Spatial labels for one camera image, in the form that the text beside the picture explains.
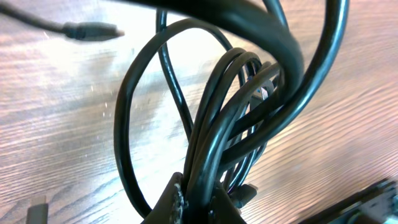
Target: cable connector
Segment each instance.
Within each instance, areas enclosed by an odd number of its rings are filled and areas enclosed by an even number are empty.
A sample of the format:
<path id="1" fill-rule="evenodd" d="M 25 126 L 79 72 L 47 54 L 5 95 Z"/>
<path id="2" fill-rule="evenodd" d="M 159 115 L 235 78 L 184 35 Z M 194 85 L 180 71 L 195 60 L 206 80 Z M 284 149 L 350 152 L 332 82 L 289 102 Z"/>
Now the cable connector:
<path id="1" fill-rule="evenodd" d="M 105 41 L 124 35 L 116 25 L 104 22 L 67 22 L 62 31 L 67 37 L 80 41 Z"/>

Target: coiled black cable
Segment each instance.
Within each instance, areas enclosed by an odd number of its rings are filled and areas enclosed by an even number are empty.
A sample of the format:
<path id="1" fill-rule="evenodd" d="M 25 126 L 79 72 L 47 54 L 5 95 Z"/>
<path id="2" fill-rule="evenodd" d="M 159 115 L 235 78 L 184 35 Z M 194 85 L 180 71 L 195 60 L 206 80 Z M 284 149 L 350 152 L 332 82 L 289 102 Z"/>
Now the coiled black cable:
<path id="1" fill-rule="evenodd" d="M 130 160 L 129 114 L 134 89 L 150 59 L 159 51 L 167 83 L 189 138 L 183 172 L 183 192 L 189 203 L 185 213 L 190 217 L 200 217 L 206 211 L 214 183 L 220 174 L 229 170 L 228 180 L 233 180 L 233 167 L 240 161 L 241 167 L 250 168 L 258 159 L 255 152 L 262 152 L 265 142 L 284 129 L 315 94 L 341 44 L 348 16 L 348 0 L 327 1 L 321 41 L 304 76 L 299 46 L 287 30 L 283 10 L 276 0 L 264 1 L 269 14 L 247 1 L 132 2 L 170 9 L 210 22 L 254 42 L 278 61 L 278 64 L 260 70 L 261 63 L 256 55 L 243 49 L 231 49 L 228 40 L 215 26 L 194 19 L 185 19 L 166 26 L 165 11 L 158 11 L 157 34 L 142 49 L 127 71 L 116 102 L 114 122 L 116 162 L 126 193 L 140 215 L 148 215 L 150 207 L 139 190 Z M 165 43 L 175 34 L 194 27 L 212 33 L 228 51 L 210 75 L 195 123 L 192 124 Z M 243 85 L 244 79 L 240 71 L 244 65 L 252 79 Z M 221 109 L 226 92 L 237 74 L 241 88 Z M 241 116 L 252 92 L 273 75 L 277 75 L 273 81 L 277 85 L 276 91 L 248 114 Z M 257 124 L 260 124 L 258 128 L 252 129 L 246 138 L 235 138 Z M 248 166 L 245 166 L 244 160 L 247 160 Z M 243 179 L 235 180 L 234 183 L 240 184 Z"/>

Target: wooden table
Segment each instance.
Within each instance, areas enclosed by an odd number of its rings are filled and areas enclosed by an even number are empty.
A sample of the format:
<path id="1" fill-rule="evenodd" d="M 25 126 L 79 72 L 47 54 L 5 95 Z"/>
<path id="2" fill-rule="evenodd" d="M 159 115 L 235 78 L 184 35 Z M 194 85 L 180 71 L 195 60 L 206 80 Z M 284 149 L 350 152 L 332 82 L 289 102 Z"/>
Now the wooden table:
<path id="1" fill-rule="evenodd" d="M 155 11 L 113 1 L 13 3 L 59 22 L 114 23 L 126 36 L 79 43 L 0 16 L 0 223 L 24 223 L 36 195 L 50 202 L 49 223 L 139 223 L 114 161 L 113 113 L 129 64 L 155 34 Z M 324 2 L 282 5 L 308 65 Z M 351 1 L 326 81 L 247 178 L 259 187 L 243 209 L 248 223 L 296 222 L 398 174 L 397 7 L 397 1 Z M 256 46 L 228 37 L 269 60 Z M 223 49 L 202 30 L 176 36 L 169 49 L 194 117 Z M 134 95 L 130 137 L 140 186 L 154 206 L 172 173 L 182 170 L 188 144 L 157 57 Z"/>

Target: blurry black cable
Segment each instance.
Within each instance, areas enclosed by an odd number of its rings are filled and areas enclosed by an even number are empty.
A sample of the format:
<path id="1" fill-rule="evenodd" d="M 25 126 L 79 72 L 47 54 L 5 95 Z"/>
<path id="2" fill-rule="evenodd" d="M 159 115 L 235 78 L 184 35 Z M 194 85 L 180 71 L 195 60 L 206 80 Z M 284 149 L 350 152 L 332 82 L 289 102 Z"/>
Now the blurry black cable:
<path id="1" fill-rule="evenodd" d="M 80 41 L 104 41 L 124 35 L 115 25 L 104 22 L 58 22 L 47 21 L 29 12 L 25 12 L 5 1 L 0 1 L 0 14 L 7 15 L 30 26 L 65 34 L 67 37 Z"/>

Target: wood grain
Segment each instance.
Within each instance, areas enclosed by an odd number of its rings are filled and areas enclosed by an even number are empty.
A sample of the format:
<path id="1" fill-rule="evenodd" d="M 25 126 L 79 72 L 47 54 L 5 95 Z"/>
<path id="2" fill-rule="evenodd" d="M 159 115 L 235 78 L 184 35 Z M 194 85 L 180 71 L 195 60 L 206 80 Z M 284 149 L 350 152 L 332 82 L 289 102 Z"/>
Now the wood grain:
<path id="1" fill-rule="evenodd" d="M 114 162 L 113 112 L 129 64 L 154 35 L 155 11 L 112 1 L 13 3 L 59 22 L 115 23 L 126 36 L 82 44 L 0 16 L 0 223 L 24 223 L 35 195 L 47 196 L 49 223 L 139 223 Z M 308 65 L 325 4 L 282 5 Z M 351 1 L 345 39 L 326 81 L 270 141 L 248 176 L 259 187 L 243 209 L 248 223 L 297 222 L 398 175 L 397 7 L 395 1 Z M 227 35 L 234 46 L 270 60 L 256 46 Z M 201 30 L 179 34 L 169 49 L 195 115 L 223 49 Z M 229 92 L 237 88 L 235 83 Z M 132 108 L 132 160 L 153 206 L 172 173 L 182 170 L 188 144 L 157 57 Z"/>

